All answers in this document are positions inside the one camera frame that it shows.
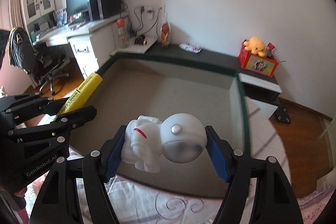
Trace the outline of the yellow highlighter marker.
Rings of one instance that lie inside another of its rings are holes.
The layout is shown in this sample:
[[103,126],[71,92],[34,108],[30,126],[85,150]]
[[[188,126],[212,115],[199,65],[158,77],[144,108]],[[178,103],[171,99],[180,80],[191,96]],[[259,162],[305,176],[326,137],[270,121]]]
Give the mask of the yellow highlighter marker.
[[67,99],[57,116],[82,108],[101,82],[102,77],[99,74],[91,73]]

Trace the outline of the black office chair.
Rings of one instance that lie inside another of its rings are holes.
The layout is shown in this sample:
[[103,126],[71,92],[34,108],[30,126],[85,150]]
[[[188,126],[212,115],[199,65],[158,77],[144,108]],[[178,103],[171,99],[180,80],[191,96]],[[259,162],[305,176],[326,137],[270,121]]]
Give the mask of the black office chair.
[[26,30],[21,27],[13,28],[7,39],[9,63],[15,68],[24,70],[39,87],[40,94],[49,84],[51,95],[55,95],[54,82],[56,79],[68,77],[61,70],[66,62],[66,55],[55,52],[48,47],[35,49]]

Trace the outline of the white striped tablecloth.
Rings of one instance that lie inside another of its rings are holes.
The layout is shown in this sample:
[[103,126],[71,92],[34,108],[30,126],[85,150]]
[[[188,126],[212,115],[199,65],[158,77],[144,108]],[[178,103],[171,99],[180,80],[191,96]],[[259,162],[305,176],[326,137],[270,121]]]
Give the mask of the white striped tablecloth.
[[[288,157],[279,134],[258,102],[247,98],[246,103],[252,157],[266,159],[273,155],[290,178]],[[222,202],[220,199],[171,194],[122,176],[111,178],[105,188],[121,223],[211,223]]]

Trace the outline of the pink and green tray box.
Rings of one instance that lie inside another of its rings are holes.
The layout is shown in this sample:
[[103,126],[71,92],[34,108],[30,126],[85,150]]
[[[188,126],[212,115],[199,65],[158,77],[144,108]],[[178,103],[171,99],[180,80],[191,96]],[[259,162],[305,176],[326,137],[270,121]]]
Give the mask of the pink and green tray box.
[[[82,155],[99,149],[122,125],[140,115],[164,120],[177,113],[211,125],[234,149],[250,152],[249,121],[237,77],[158,61],[120,58],[102,75],[88,104],[96,118],[72,132],[70,145]],[[176,164],[159,159],[160,173],[122,163],[118,175],[132,182],[182,195],[223,198],[227,184],[217,176],[208,153]]]

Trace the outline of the black floor scale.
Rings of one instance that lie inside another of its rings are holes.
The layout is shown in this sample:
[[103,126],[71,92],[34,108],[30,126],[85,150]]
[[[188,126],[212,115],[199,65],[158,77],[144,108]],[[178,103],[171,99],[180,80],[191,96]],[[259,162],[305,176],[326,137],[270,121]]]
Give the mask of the black floor scale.
[[276,121],[285,123],[285,124],[291,124],[291,120],[288,114],[288,110],[285,107],[279,106],[275,112]]

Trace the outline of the white desk with drawers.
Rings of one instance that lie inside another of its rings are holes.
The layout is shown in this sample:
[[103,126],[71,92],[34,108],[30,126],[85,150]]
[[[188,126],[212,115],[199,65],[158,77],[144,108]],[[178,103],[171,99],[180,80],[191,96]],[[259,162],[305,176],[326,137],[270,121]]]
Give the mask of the white desk with drawers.
[[117,20],[127,18],[128,12],[110,18],[88,22],[78,28],[62,27],[47,32],[33,42],[56,47],[69,44],[84,78],[98,71],[120,45]]

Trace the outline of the black and white low cabinet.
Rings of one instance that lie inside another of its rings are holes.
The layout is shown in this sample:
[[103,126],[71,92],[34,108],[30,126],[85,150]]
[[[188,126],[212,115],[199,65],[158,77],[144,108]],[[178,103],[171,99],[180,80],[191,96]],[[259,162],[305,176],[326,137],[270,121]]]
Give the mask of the black and white low cabinet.
[[246,96],[258,105],[267,118],[270,118],[280,105],[278,97],[282,89],[276,78],[242,69],[238,58],[231,55],[209,50],[191,53],[180,49],[176,44],[164,48],[158,42],[144,47],[130,45],[127,48],[117,48],[110,55],[184,65],[229,76],[238,75]]

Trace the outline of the orange-lid water bottle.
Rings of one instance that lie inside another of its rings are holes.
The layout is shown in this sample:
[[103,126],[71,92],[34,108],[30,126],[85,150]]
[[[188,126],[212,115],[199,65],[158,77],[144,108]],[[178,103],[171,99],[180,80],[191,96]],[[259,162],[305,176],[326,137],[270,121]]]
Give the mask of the orange-lid water bottle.
[[124,18],[120,18],[117,20],[117,30],[122,47],[127,48],[129,46],[129,34],[127,31],[126,21]]

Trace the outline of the black computer monitor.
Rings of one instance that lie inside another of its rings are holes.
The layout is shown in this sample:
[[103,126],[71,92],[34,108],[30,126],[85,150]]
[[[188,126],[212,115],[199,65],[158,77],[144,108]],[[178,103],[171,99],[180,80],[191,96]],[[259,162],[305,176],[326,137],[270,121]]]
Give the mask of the black computer monitor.
[[78,13],[88,12],[87,0],[66,0],[66,9],[68,19]]

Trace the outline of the red cartoon storage box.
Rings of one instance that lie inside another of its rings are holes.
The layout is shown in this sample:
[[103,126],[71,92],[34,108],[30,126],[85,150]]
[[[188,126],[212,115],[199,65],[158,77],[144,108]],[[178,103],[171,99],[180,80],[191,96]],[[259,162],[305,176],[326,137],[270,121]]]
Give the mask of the red cartoon storage box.
[[242,44],[238,55],[241,69],[273,78],[274,72],[279,64],[278,60],[275,57],[269,59],[268,57],[253,55],[252,53],[246,51],[244,47],[245,46]]

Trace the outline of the orange snack bag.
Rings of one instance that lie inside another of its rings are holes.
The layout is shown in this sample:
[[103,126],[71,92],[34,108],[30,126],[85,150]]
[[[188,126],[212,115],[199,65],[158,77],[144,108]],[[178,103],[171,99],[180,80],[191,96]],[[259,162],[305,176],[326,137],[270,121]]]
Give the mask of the orange snack bag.
[[161,33],[160,33],[160,38],[161,38],[161,45],[163,47],[168,47],[170,44],[170,35],[171,35],[171,28],[169,22],[165,22],[161,26]]

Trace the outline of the yellow plush octopus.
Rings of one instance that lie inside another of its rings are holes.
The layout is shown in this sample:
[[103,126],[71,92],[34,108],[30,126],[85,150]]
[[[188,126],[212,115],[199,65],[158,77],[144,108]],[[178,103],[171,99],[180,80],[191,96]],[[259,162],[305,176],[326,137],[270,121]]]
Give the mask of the yellow plush octopus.
[[266,56],[266,46],[264,42],[258,37],[251,37],[249,40],[243,42],[244,49],[253,55],[260,57]]

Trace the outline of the flat snack packet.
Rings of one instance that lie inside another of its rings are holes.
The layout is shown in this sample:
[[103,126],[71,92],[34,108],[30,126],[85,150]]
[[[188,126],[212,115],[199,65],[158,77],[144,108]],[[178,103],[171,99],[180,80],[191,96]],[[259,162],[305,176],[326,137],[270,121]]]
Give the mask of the flat snack packet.
[[182,44],[179,45],[179,48],[181,50],[186,51],[186,52],[191,52],[191,53],[195,53],[195,54],[198,54],[202,50],[201,46],[193,45],[193,44],[190,44],[190,43],[182,43]]

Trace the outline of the white wall power outlet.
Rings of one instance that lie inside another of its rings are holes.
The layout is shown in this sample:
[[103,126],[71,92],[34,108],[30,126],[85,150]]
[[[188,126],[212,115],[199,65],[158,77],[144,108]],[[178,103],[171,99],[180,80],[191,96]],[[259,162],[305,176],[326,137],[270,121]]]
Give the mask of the white wall power outlet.
[[158,15],[160,12],[165,13],[165,5],[163,6],[140,6],[140,11],[145,13],[148,19],[153,19],[155,15]]

